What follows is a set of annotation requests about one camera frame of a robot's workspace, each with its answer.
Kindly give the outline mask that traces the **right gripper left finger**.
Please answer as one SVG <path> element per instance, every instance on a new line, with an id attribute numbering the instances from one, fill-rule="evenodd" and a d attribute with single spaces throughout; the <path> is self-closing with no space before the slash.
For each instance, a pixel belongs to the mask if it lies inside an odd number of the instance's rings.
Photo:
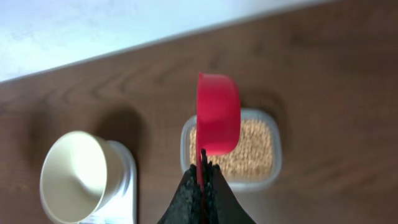
<path id="1" fill-rule="evenodd" d="M 197 167 L 185 171 L 174 197 L 158 224 L 199 224 L 201 190 L 197 184 Z"/>

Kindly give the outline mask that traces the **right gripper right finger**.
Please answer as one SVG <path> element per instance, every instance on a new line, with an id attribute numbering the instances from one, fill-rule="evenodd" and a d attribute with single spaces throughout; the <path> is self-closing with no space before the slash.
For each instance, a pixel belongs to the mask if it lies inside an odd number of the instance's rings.
<path id="1" fill-rule="evenodd" d="M 208 161 L 206 151 L 201 150 L 204 186 L 204 223 L 255 224 L 244 211 L 221 173 L 218 164 Z"/>

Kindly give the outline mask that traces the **red plastic measuring scoop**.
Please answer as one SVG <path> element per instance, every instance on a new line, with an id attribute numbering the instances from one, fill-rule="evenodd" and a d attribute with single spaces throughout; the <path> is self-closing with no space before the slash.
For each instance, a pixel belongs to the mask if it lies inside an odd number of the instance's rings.
<path id="1" fill-rule="evenodd" d="M 206 156 L 232 152 L 238 144 L 241 124 L 239 92 L 235 82 L 226 75 L 201 73 L 197 83 L 196 167 L 201 190 L 201 220 L 203 219 L 204 186 L 201 150 Z"/>

